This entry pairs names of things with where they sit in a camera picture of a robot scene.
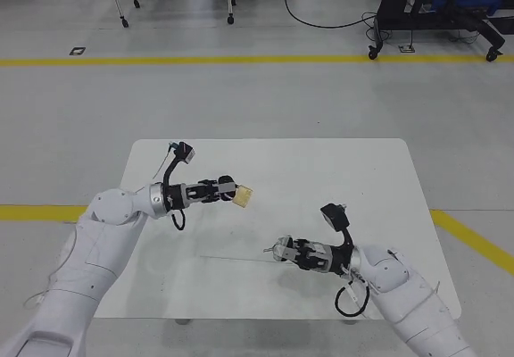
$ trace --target metal stand leg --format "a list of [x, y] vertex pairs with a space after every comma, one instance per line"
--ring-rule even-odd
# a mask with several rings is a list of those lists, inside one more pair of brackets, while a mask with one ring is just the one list
[[114, 3], [116, 4], [116, 8], [118, 9], [118, 14], [120, 15], [120, 19], [122, 20], [122, 26], [124, 28], [127, 28], [129, 26], [129, 22], [124, 19], [124, 12], [122, 12], [122, 9], [120, 8], [120, 4], [118, 2], [119, 0], [114, 0]]
[[378, 17], [374, 18], [374, 42], [376, 47], [374, 46], [368, 46], [369, 52], [368, 52], [368, 58], [370, 60], [376, 60], [378, 57], [378, 54], [380, 53], [380, 50], [382, 50], [382, 46], [384, 45], [384, 41], [382, 40], [382, 35], [380, 34], [380, 28], [378, 26]]
[[228, 24], [229, 25], [233, 24], [233, 22], [234, 22], [234, 20], [233, 20], [233, 2], [235, 2], [235, 0], [228, 0], [228, 10], [229, 10]]

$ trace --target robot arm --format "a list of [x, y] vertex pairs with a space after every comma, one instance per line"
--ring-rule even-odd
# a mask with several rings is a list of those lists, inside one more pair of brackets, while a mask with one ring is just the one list
[[281, 237], [269, 249], [273, 257], [280, 262], [294, 262], [304, 270], [334, 272], [365, 283], [366, 301], [359, 311], [345, 314], [338, 308], [344, 289], [337, 294], [335, 307], [344, 316], [358, 316], [371, 297], [396, 335], [419, 357], [476, 357], [437, 292], [403, 255], [375, 245], [354, 246], [346, 229], [349, 222], [344, 208], [330, 203], [321, 209], [333, 229], [343, 232], [342, 245]]
[[[186, 224], [182, 210], [190, 204], [234, 198], [236, 184], [229, 176], [170, 185], [177, 163], [189, 163], [194, 155], [185, 143], [172, 148], [176, 157], [162, 183], [135, 193], [111, 189], [95, 196], [63, 248], [63, 264], [36, 315], [0, 348], [0, 357], [84, 357], [88, 325], [104, 294], [126, 268], [147, 218], [171, 213], [181, 230]], [[181, 226], [174, 211], [182, 213]]]

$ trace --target cart wheel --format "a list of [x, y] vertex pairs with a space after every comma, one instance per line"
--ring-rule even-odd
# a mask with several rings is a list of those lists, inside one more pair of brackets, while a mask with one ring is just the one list
[[489, 49], [489, 52], [487, 53], [487, 56], [485, 57], [485, 59], [488, 61], [488, 62], [493, 62], [497, 59], [497, 56], [499, 55], [499, 51], [493, 49], [492, 47]]
[[368, 52], [368, 58], [372, 61], [376, 60], [378, 57], [378, 52], [376, 51], [376, 49], [372, 50], [370, 49], [370, 52]]

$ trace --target white cable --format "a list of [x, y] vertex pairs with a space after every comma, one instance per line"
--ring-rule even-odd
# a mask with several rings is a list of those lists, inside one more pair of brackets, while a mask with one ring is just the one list
[[[34, 294], [34, 295], [32, 295], [32, 296], [28, 297], [28, 298], [27, 298], [27, 300], [25, 300], [25, 301], [23, 302], [23, 307], [24, 307], [25, 309], [28, 309], [28, 310], [29, 310], [29, 309], [33, 309], [33, 308], [37, 307], [37, 306], [38, 306], [38, 305], [43, 301], [43, 298], [45, 297], [46, 293], [48, 293], [48, 292], [49, 292], [49, 289], [51, 288], [51, 285], [53, 284], [53, 282], [51, 281], [51, 279], [53, 278], [53, 275], [54, 275], [54, 274], [56, 274], [56, 273], [57, 273], [57, 272], [58, 272], [58, 271], [59, 271], [59, 270], [64, 266], [64, 264], [66, 264], [67, 260], [69, 260], [70, 256], [72, 255], [72, 252], [75, 250], [75, 245], [76, 245], [76, 244], [77, 244], [77, 224], [75, 224], [75, 237], [74, 237], [74, 239], [73, 239], [73, 241], [72, 241], [72, 247], [70, 248], [69, 254], [68, 254], [68, 255], [67, 255], [67, 257], [62, 261], [62, 263], [61, 263], [61, 264], [59, 264], [59, 267], [58, 267], [57, 269], [53, 270], [53, 271], [52, 271], [52, 272], [51, 272], [51, 273], [46, 277], [46, 281], [47, 281], [47, 283], [46, 283], [46, 288], [45, 288], [45, 290], [40, 291], [40, 292], [38, 292], [38, 293], [36, 293], [36, 294]], [[29, 308], [29, 307], [27, 306], [27, 303], [28, 303], [29, 301], [31, 301], [32, 299], [34, 299], [34, 298], [38, 297], [38, 296], [40, 296], [40, 298], [39, 298], [39, 300], [35, 303], [35, 306], [33, 306], [33, 307]]]

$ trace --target caster wheel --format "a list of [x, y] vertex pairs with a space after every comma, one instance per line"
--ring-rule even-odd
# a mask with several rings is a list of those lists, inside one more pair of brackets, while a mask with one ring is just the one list
[[497, 59], [497, 56], [499, 54], [502, 54], [502, 53], [491, 47], [489, 49], [489, 52], [487, 53], [487, 56], [485, 57], [485, 59], [488, 62], [493, 62], [493, 61], [495, 61]]

